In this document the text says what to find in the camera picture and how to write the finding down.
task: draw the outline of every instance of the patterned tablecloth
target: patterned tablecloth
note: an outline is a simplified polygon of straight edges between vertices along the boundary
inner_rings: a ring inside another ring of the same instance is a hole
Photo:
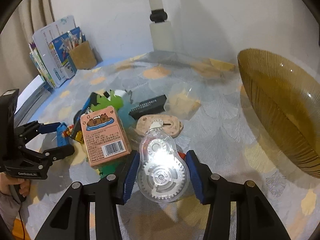
[[[169,52],[152,52],[119,64],[78,71],[68,87],[43,111],[39,122],[66,122],[82,108],[91,92],[132,90],[134,102],[168,94],[172,85],[190,83],[201,107],[175,138],[184,152],[195,150],[201,162],[232,182],[253,180],[279,215],[291,239],[308,239],[320,221],[320,179],[300,171],[279,150],[262,127],[242,86],[238,69],[211,59]],[[54,147],[53,135],[38,136],[28,145]],[[73,156],[57,161],[48,179],[33,181],[23,206],[23,220],[32,239],[74,181],[99,180],[75,142]],[[145,198],[135,184],[131,199],[118,206],[123,239],[202,239],[209,206],[202,206],[189,186],[175,203],[158,204]],[[235,239],[236,204],[231,203],[230,239]],[[95,239],[94,206],[90,215]]]

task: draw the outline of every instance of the sleeve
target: sleeve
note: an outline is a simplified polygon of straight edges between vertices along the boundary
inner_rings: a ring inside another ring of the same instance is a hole
[[[7,196],[0,192],[0,215],[10,231],[13,230],[14,220],[17,217],[20,207],[20,204],[18,204],[12,196]]]

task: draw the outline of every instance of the metal screw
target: metal screw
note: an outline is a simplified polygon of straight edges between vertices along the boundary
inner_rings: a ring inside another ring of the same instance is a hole
[[[79,182],[75,182],[72,184],[72,188],[76,189],[80,187],[80,183]]]
[[[107,180],[114,180],[116,178],[116,176],[114,174],[109,174],[107,176]]]
[[[214,173],[214,174],[211,174],[210,178],[213,180],[218,180],[218,179],[220,179],[220,176],[218,174]]]
[[[247,181],[247,185],[248,185],[249,187],[254,187],[256,184],[255,184],[252,180],[248,180],[248,181]]]

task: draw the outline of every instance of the black cable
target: black cable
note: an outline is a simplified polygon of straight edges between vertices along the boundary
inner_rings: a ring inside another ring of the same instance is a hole
[[[20,210],[19,210],[19,217],[20,217],[20,221],[21,221],[21,225],[22,225],[22,230],[23,230],[23,240],[26,240],[26,233],[25,233],[25,231],[24,231],[24,225],[23,225],[23,222],[22,222]]]

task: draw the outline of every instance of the curtain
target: curtain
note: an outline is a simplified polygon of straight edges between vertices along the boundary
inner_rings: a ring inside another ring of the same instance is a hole
[[[38,75],[28,43],[38,29],[53,22],[50,0],[23,0],[0,35],[0,94],[20,92]]]

